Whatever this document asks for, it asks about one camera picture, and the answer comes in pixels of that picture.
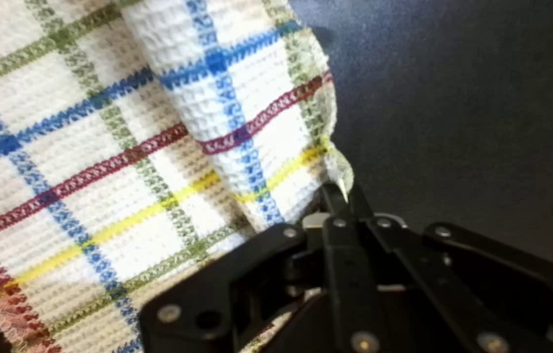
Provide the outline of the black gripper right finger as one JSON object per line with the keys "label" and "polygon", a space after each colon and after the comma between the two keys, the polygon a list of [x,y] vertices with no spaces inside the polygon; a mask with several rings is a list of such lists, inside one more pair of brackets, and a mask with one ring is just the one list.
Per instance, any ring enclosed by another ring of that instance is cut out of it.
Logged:
{"label": "black gripper right finger", "polygon": [[553,353],[553,262],[436,221],[411,229],[360,195],[322,188],[336,327],[381,353]]}

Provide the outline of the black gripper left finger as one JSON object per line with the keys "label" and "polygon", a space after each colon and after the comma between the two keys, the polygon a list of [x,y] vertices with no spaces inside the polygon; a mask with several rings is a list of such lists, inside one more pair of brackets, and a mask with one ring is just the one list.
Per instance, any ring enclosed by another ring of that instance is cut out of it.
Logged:
{"label": "black gripper left finger", "polygon": [[240,353],[322,284],[322,256],[322,239],[293,223],[254,235],[142,307],[146,353]]}

